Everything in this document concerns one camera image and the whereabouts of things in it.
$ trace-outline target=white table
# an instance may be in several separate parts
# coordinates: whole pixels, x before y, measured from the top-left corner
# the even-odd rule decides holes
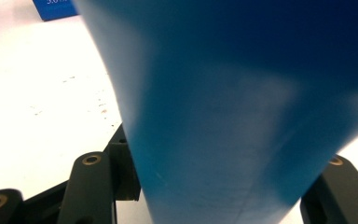
[[[31,0],[0,0],[0,189],[24,199],[68,179],[120,124],[109,77],[81,17],[42,22]],[[358,139],[340,154],[358,169]],[[119,224],[151,223],[145,199]],[[302,223],[298,205],[281,224]]]

